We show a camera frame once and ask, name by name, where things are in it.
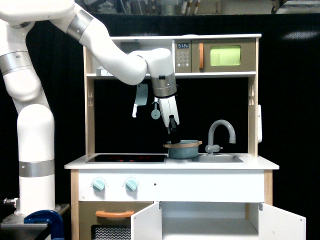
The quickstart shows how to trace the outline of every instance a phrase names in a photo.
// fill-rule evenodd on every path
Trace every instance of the microwave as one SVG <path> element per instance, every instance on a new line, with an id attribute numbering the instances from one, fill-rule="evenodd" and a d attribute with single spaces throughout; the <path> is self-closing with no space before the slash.
<path id="1" fill-rule="evenodd" d="M 176 73 L 256 71 L 256 39 L 175 39 Z"/>

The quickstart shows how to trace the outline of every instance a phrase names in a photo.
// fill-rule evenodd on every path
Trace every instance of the robotic arm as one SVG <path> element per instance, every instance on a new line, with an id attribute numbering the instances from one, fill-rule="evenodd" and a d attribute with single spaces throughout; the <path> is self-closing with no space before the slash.
<path id="1" fill-rule="evenodd" d="M 110 39 L 103 23 L 74 0 L 0 0 L 0 70 L 18 112 L 20 213 L 23 215 L 55 209 L 54 118 L 26 46 L 26 35 L 34 21 L 44 20 L 50 20 L 88 48 L 108 72 L 126 84 L 139 84 L 149 71 L 163 122 L 172 137 L 179 124 L 174 96 L 177 87 L 169 50 L 135 51 L 126 55 Z"/>
<path id="2" fill-rule="evenodd" d="M 88 48 L 104 69 L 125 84 L 137 85 L 149 72 L 154 95 L 159 99 L 164 125 L 168 128 L 172 141 L 180 142 L 175 139 L 179 124 L 174 96 L 177 86 L 171 52 L 168 49 L 134 51 L 126 55 L 111 40 L 106 26 L 77 4 L 68 17 L 51 22 Z"/>

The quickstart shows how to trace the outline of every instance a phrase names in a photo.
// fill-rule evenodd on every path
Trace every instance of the orange handle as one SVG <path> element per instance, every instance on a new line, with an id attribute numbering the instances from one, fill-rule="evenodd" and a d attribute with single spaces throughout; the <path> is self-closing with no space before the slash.
<path id="1" fill-rule="evenodd" d="M 204 68 L 204 44 L 199 43 L 199 69 Z"/>
<path id="2" fill-rule="evenodd" d="M 126 212 L 105 212 L 105 211 L 96 211 L 95 215 L 101 218 L 129 218 L 133 214 L 134 211 L 126 211 Z"/>

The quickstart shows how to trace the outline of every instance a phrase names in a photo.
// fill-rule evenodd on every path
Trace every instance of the white countertop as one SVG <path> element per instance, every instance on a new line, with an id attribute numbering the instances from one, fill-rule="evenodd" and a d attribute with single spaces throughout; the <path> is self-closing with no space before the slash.
<path id="1" fill-rule="evenodd" d="M 213 163 L 213 162 L 188 162 L 187 159 L 172 159 L 166 157 L 164 163 L 140 163 L 140 162 L 93 162 L 86 163 L 90 159 L 96 157 L 97 155 L 106 155 L 111 153 L 95 153 L 90 157 L 82 156 L 71 163 L 64 166 L 65 169 L 157 169 L 157 170 L 168 170 L 168 169 L 181 169 L 181 170 L 191 170 L 191 169 L 248 169 L 248 170 L 277 170 L 279 166 L 273 162 L 258 156 L 253 157 L 248 153 L 221 153 L 222 156 L 236 156 L 243 162 L 237 163 Z M 117 154 L 134 154 L 134 153 L 117 153 Z"/>

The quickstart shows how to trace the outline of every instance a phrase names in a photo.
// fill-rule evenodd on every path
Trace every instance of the faucet handle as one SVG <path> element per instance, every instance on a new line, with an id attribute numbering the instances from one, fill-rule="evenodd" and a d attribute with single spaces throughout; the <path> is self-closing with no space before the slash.
<path id="1" fill-rule="evenodd" d="M 224 149 L 223 147 L 215 144 L 215 145 L 207 145 L 205 146 L 205 151 L 208 153 L 208 154 L 213 154 L 213 153 L 217 153 L 219 152 L 221 149 Z"/>

